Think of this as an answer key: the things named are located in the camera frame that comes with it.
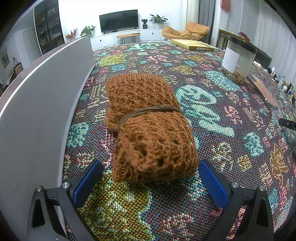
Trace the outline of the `brown knitted scarf bundle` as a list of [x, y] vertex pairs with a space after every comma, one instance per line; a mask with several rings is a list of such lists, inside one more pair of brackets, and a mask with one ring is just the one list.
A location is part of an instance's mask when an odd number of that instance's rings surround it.
[[117, 182], [169, 182], [199, 164], [193, 132], [170, 85], [148, 73], [107, 80], [104, 123], [117, 137], [112, 176]]

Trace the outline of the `orange card in clear bag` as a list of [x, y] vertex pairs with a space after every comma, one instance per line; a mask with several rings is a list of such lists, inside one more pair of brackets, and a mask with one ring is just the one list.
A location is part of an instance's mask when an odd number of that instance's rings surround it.
[[247, 78], [251, 80], [252, 83], [256, 86], [256, 88], [260, 92], [260, 96], [264, 99], [271, 111], [275, 113], [279, 118], [283, 118], [283, 114], [276, 99], [268, 90], [268, 88], [264, 85], [264, 83], [258, 77], [252, 75], [251, 73], [248, 73]]

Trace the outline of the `colourful woven table cloth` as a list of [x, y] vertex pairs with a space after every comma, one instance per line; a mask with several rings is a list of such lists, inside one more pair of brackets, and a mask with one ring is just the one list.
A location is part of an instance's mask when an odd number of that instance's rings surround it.
[[103, 121], [105, 85], [123, 73], [151, 73], [173, 89], [193, 129], [201, 159], [241, 186], [267, 189], [273, 227], [283, 229], [293, 213], [295, 132], [278, 124], [255, 85], [237, 85], [220, 72], [224, 52], [187, 51], [169, 42], [143, 42], [94, 51], [88, 78], [69, 130], [63, 179], [93, 160], [103, 176], [79, 210], [99, 240], [202, 240], [221, 210], [199, 174], [170, 183], [113, 181], [115, 137]]

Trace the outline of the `dark wooden bench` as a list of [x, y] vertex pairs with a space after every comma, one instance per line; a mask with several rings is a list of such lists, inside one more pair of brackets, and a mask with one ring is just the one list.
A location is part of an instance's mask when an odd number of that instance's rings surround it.
[[265, 69], [270, 67], [272, 59], [262, 50], [257, 48], [254, 44], [250, 43], [243, 37], [239, 37], [242, 42], [242, 46], [248, 51], [255, 53], [254, 60], [259, 63]]

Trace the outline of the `clear plastic container black lid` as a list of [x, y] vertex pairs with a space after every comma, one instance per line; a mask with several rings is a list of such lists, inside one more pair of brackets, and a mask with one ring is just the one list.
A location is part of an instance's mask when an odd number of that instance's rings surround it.
[[231, 81], [243, 84], [254, 62], [257, 49], [251, 44], [229, 37], [221, 72]]

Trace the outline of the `wooden chair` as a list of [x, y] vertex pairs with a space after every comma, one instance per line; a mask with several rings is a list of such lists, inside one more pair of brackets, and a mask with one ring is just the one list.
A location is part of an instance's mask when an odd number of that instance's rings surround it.
[[225, 50], [228, 44], [228, 40], [229, 38], [233, 36], [232, 33], [223, 30], [223, 29], [219, 29], [218, 30], [218, 38], [217, 38], [217, 42], [216, 42], [216, 48]]

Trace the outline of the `yellow flat box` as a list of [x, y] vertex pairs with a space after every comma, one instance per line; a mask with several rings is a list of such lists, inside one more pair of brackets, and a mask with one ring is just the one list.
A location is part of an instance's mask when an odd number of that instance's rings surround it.
[[171, 43], [182, 47], [189, 51], [210, 51], [213, 52], [215, 50], [214, 47], [203, 43], [201, 41], [195, 40], [183, 40], [183, 39], [171, 39]]

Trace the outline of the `orange lounge chair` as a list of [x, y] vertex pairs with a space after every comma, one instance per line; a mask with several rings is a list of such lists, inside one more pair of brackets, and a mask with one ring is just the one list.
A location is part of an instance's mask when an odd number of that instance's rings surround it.
[[162, 30], [162, 36], [165, 39], [182, 39], [182, 40], [200, 40], [208, 32], [210, 28], [205, 25], [200, 25], [194, 22], [187, 22], [186, 29], [183, 31], [177, 31], [170, 26], [165, 26]]

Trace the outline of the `large green potted plant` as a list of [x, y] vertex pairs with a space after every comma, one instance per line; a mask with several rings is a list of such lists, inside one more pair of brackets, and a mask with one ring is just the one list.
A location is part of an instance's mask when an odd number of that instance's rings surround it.
[[159, 15], [150, 15], [149, 21], [155, 26], [159, 28], [165, 27], [166, 23], [168, 22], [168, 19], [165, 16], [159, 16]]

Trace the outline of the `wooden side table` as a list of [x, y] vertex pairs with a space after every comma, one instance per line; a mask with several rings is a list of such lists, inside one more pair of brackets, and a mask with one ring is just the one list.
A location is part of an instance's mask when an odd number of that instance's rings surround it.
[[137, 37], [140, 37], [140, 36], [141, 36], [140, 33], [131, 33], [131, 34], [125, 34], [125, 35], [118, 35], [118, 36], [116, 36], [116, 38], [120, 40], [121, 44], [125, 44], [126, 38], [130, 38], [132, 43], [136, 43]]

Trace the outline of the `red flower vase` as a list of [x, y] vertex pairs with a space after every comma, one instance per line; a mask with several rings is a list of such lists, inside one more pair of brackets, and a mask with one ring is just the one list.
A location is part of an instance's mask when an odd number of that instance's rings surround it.
[[77, 29], [74, 30], [70, 30], [70, 33], [68, 33], [65, 37], [67, 39], [68, 42], [76, 39], [77, 36]]

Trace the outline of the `white tv cabinet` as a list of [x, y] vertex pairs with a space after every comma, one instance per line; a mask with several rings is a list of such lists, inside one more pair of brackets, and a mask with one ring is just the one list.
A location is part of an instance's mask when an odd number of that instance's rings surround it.
[[98, 37], [92, 37], [90, 41], [92, 50], [97, 50], [113, 45], [146, 41], [160, 41], [164, 39], [165, 38], [162, 35], [162, 29], [136, 29], [103, 34]]

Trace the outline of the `dark glass display cabinet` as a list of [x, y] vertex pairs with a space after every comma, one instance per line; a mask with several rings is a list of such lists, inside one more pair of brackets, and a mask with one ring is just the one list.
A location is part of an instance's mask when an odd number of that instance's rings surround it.
[[34, 23], [41, 53], [65, 43], [59, 14], [59, 1], [41, 1], [34, 7]]

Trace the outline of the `black flat television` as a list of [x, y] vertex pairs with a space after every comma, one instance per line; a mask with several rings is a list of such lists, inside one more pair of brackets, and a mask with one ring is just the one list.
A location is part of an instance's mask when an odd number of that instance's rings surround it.
[[138, 28], [138, 10], [117, 11], [99, 16], [102, 33], [115, 30]]

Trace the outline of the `red wall hanging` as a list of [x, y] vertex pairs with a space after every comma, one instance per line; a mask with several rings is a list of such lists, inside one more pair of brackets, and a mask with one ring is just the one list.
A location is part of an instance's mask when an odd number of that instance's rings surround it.
[[231, 11], [231, 0], [221, 0], [220, 6], [223, 10], [230, 12]]

